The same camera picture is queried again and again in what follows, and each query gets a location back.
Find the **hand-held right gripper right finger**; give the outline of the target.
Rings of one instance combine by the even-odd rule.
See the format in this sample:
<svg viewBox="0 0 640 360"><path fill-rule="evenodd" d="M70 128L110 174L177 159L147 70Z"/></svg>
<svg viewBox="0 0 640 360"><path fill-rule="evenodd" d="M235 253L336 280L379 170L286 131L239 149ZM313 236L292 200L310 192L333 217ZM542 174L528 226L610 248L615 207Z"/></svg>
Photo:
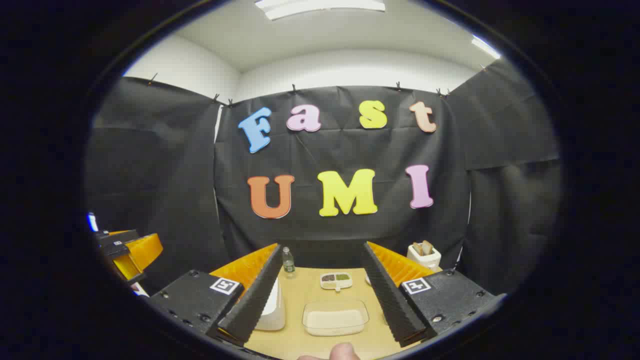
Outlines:
<svg viewBox="0 0 640 360"><path fill-rule="evenodd" d="M432 271L370 241L362 244L361 264L402 347L452 333L501 303L456 269Z"/></svg>

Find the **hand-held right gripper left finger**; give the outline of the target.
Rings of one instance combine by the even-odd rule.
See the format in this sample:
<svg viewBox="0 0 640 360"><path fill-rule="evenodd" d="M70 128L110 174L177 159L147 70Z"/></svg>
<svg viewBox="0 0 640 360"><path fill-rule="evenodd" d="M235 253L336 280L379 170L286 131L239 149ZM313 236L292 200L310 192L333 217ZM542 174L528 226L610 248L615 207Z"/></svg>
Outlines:
<svg viewBox="0 0 640 360"><path fill-rule="evenodd" d="M274 243L215 271L190 269L148 303L174 324L215 340L243 346L258 325L282 268Z"/></svg>

